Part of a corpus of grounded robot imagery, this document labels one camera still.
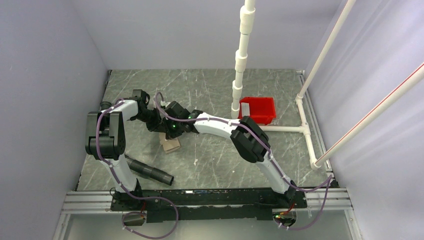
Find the white credit card stack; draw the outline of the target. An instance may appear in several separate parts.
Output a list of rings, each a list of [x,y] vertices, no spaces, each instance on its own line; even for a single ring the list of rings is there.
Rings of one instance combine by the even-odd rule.
[[[248,102],[241,102],[240,103],[240,114],[241,114],[241,116],[249,116],[251,114],[250,104]]]

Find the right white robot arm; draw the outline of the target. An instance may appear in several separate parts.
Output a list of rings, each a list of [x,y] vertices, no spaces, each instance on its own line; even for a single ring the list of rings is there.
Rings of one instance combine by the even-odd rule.
[[[166,108],[160,107],[157,102],[155,105],[171,133],[210,134],[230,139],[240,157],[255,164],[266,177],[280,207],[287,208],[295,201],[294,182],[277,163],[269,137],[251,117],[226,119],[200,110],[189,112],[176,101]]]

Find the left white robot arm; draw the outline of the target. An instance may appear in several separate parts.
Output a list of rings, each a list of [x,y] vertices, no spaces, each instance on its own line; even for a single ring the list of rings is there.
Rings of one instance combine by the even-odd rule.
[[[150,132],[166,132],[157,108],[149,109],[150,95],[133,90],[131,97],[120,98],[115,104],[100,103],[99,111],[89,112],[85,130],[85,150],[99,160],[114,179],[117,197],[131,210],[139,209],[144,196],[138,179],[131,172],[124,156],[126,149],[125,122],[139,120]]]

